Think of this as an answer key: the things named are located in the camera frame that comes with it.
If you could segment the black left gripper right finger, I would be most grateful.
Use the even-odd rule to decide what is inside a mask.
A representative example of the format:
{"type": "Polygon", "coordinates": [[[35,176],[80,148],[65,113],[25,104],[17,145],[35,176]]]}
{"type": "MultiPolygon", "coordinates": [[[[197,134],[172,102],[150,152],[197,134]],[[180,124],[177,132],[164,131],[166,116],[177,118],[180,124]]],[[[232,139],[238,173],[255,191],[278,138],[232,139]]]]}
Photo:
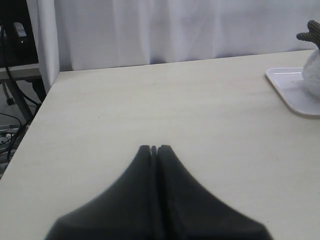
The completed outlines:
{"type": "Polygon", "coordinates": [[[270,240],[260,222],[203,187],[169,145],[158,148],[157,188],[167,240],[270,240]]]}

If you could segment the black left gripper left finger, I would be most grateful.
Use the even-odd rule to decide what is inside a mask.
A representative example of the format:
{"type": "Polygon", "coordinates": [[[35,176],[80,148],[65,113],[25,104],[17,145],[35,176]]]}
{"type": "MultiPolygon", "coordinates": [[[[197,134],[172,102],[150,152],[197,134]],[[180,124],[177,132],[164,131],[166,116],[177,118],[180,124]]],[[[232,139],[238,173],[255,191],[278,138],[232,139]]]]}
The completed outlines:
{"type": "Polygon", "coordinates": [[[156,239],[153,176],[150,147],[142,145],[128,168],[106,191],[58,218],[46,239],[156,239]]]}

